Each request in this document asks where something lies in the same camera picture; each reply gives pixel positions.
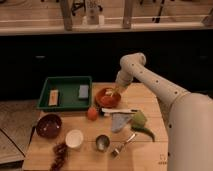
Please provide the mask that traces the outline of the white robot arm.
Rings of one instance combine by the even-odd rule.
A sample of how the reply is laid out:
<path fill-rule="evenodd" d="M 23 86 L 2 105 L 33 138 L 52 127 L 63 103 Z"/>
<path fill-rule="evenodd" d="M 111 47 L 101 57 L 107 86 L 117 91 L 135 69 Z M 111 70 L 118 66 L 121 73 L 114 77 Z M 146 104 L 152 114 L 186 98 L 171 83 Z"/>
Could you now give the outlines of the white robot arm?
<path fill-rule="evenodd" d="M 120 59 L 116 84 L 136 78 L 169 108 L 167 171 L 213 171 L 213 99 L 192 93 L 145 67 L 143 53 Z"/>

